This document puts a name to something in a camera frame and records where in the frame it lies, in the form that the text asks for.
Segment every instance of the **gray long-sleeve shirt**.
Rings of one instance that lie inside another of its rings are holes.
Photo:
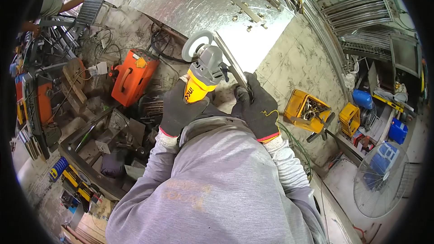
[[[312,189],[281,137],[262,145],[231,117],[160,132],[143,177],[106,228],[118,243],[326,243]]]

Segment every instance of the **electric fan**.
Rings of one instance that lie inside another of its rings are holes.
[[[354,200],[368,218],[379,218],[398,204],[409,182],[408,157],[397,143],[374,147],[361,162],[354,178]]]

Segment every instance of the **glove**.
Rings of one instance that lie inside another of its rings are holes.
[[[210,100],[205,97],[195,103],[187,103],[184,98],[187,77],[181,77],[175,87],[163,97],[163,119],[160,130],[167,136],[176,138],[182,128],[199,116],[208,106]]]
[[[280,129],[277,126],[279,118],[277,102],[261,87],[256,74],[247,72],[244,74],[253,98],[251,100],[246,89],[238,87],[236,100],[241,103],[243,119],[255,134],[257,141],[267,143],[280,135]]]

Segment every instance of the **orange case handle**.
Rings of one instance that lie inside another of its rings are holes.
[[[128,69],[125,71],[124,76],[122,77],[122,80],[121,80],[121,84],[119,84],[119,91],[120,91],[121,93],[123,93],[124,90],[125,90],[125,88],[124,88],[125,79],[127,79],[127,76],[128,76],[129,74],[131,74],[132,72],[133,72],[133,69],[132,69],[132,68],[128,68]]]

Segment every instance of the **green cable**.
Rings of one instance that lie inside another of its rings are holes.
[[[283,128],[283,131],[285,132],[285,134],[288,136],[288,138],[290,138],[291,139],[291,141],[294,141],[296,144],[294,144],[294,146],[297,146],[299,149],[301,149],[301,153],[303,154],[303,156],[305,157],[305,159],[307,160],[307,166],[308,166],[308,170],[309,170],[309,172],[310,172],[310,178],[309,178],[309,183],[310,183],[310,181],[312,180],[312,177],[313,177],[313,175],[312,175],[312,169],[311,169],[311,167],[310,167],[310,158],[309,158],[309,156],[307,155],[307,151],[306,151],[306,149],[304,149],[304,147],[303,147],[303,145],[301,145],[301,143],[291,134],[291,132],[281,123],[281,122],[279,122],[278,121],[278,123],[279,123],[279,125]]]

